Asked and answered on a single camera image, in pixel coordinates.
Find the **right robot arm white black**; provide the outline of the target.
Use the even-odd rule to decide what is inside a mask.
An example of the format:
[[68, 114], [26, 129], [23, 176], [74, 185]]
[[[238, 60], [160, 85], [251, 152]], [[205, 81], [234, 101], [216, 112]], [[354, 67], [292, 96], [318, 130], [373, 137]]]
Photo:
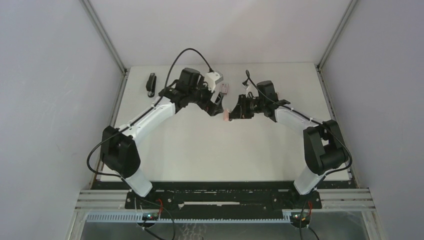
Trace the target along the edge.
[[279, 99], [274, 84], [270, 80], [257, 84], [246, 80], [245, 85], [257, 90], [240, 94], [232, 110], [224, 112], [227, 121], [252, 119], [263, 114], [274, 123], [282, 124], [298, 133], [303, 140], [305, 168], [293, 182], [294, 191], [289, 194], [289, 203], [302, 208], [309, 201], [312, 192], [328, 175], [342, 171], [351, 163], [338, 123], [335, 120], [318, 121], [294, 109], [290, 102]]

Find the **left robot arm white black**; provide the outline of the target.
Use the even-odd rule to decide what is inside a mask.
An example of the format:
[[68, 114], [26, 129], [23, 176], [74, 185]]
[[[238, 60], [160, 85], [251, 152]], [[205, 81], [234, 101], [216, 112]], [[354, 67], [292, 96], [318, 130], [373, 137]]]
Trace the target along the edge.
[[151, 181], [143, 173], [139, 145], [162, 122], [189, 104], [199, 106], [211, 117], [223, 113], [224, 95], [215, 90], [222, 81], [223, 75], [218, 71], [201, 74], [186, 67], [140, 116], [119, 127], [108, 126], [103, 130], [100, 160], [137, 194], [136, 200], [143, 208], [153, 207], [157, 196], [151, 191]]

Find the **pink and white stapler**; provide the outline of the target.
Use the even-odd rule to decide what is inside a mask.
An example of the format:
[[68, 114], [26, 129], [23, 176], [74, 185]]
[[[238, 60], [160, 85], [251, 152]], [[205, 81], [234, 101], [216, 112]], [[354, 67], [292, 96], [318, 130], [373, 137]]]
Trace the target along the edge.
[[226, 121], [226, 122], [229, 122], [230, 121], [230, 113], [231, 113], [231, 111], [228, 108], [226, 108], [223, 111], [223, 120], [224, 121]]

